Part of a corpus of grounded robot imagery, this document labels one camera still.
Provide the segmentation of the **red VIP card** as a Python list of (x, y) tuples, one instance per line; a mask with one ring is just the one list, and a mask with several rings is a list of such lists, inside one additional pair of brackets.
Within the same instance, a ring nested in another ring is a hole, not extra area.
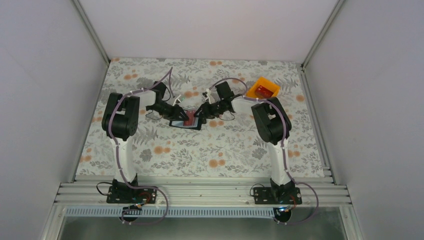
[(269, 90), (263, 90), (260, 93), (261, 93), (261, 95), (264, 99), (271, 98), (274, 95), (274, 92), (269, 91)]

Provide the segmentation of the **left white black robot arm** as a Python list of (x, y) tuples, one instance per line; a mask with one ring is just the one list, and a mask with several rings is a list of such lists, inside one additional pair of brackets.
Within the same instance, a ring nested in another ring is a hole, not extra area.
[(119, 189), (119, 196), (131, 203), (139, 197), (137, 173), (132, 153), (132, 137), (138, 130), (140, 109), (146, 108), (170, 121), (187, 121), (189, 116), (177, 103), (169, 104), (163, 100), (165, 90), (161, 82), (155, 82), (150, 88), (132, 90), (122, 94), (109, 94), (101, 126), (110, 139), (116, 174), (113, 185)]

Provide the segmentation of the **black card holder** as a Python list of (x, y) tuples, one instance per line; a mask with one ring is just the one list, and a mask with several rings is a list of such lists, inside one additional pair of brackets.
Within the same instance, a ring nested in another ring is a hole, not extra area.
[(188, 120), (185, 121), (170, 121), (169, 126), (173, 128), (188, 129), (188, 130), (201, 130), (203, 121), (195, 116), (195, 110), (186, 110)]

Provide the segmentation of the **red credit card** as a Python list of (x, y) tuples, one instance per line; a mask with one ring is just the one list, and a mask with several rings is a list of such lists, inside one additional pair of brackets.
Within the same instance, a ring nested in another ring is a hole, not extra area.
[(198, 118), (194, 117), (195, 110), (187, 110), (186, 113), (189, 116), (188, 121), (183, 122), (183, 126), (186, 128), (196, 127), (198, 125)]
[(255, 90), (255, 94), (256, 94), (257, 96), (260, 96), (261, 98), (263, 98), (263, 96), (261, 95), (261, 92), (262, 92), (262, 91), (265, 91), (265, 90), (270, 91), (270, 90), (269, 90), (269, 89), (267, 89), (266, 87), (264, 87), (264, 86), (262, 86), (262, 85), (259, 85), (259, 86), (258, 86), (258, 88)]

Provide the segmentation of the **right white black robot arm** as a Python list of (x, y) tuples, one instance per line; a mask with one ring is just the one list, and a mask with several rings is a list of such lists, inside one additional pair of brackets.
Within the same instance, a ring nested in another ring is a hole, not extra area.
[(214, 119), (225, 112), (244, 113), (253, 116), (260, 138), (267, 143), (271, 159), (270, 188), (271, 198), (278, 204), (284, 203), (295, 188), (293, 177), (288, 169), (287, 145), (292, 129), (291, 121), (277, 97), (253, 98), (234, 94), (226, 80), (218, 81), (214, 87), (219, 100), (211, 103), (209, 91), (204, 93), (206, 101), (195, 112), (195, 116), (205, 120)]

